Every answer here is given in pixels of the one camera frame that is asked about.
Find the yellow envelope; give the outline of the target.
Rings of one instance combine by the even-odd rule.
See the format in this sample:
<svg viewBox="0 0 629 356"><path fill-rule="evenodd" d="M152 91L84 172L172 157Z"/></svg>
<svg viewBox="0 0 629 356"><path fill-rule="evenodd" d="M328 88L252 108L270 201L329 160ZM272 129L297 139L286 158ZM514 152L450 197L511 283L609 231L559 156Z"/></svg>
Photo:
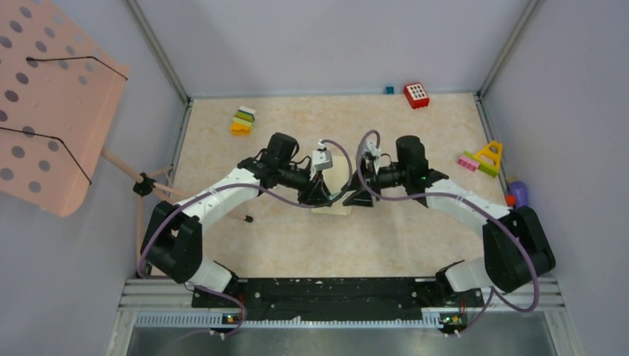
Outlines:
<svg viewBox="0 0 629 356"><path fill-rule="evenodd" d="M332 164L332 168L323 171L323 178L325 180L327 188L330 190L332 196L334 197L336 194L340 193L343 186L351 177L351 174L350 168L344 155L334 155L332 157ZM344 194L343 198L335 202L331 207L313 208L311 212L313 214L348 216L352 213L352 206L343 205L343 200L345 199L345 197L346 194Z"/></svg>

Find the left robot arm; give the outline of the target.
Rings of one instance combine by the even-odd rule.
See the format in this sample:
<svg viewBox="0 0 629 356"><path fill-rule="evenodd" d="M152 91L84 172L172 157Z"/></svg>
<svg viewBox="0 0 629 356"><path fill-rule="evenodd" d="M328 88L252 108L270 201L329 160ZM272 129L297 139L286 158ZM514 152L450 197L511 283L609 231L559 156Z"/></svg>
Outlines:
<svg viewBox="0 0 629 356"><path fill-rule="evenodd" d="M176 202L160 202L153 210L140 249L138 274L147 277L151 266L174 282L209 289L219 306L230 306L238 295L232 272L203 253L203 235L227 213L276 185L296 190L303 208L330 204L322 172L333 166L326 140L307 157L301 168L294 162L297 140L284 133L271 136L266 148L239 162L225 178L198 194Z"/></svg>

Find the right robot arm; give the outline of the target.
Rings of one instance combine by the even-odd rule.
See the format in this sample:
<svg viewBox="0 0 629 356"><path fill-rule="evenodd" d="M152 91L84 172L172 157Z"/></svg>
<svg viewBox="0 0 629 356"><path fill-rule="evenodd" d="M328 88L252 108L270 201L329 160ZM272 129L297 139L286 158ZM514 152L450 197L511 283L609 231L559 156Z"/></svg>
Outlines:
<svg viewBox="0 0 629 356"><path fill-rule="evenodd" d="M554 253L532 208L509 208L463 189L429 166L417 136L401 136L395 147L397 159L382 165L380 142L361 139L352 196L381 200L382 190L403 187L404 200L450 215L482 241L482 257L453 263L435 275L435 296L440 303L454 306L470 289L494 287L512 292L556 267Z"/></svg>

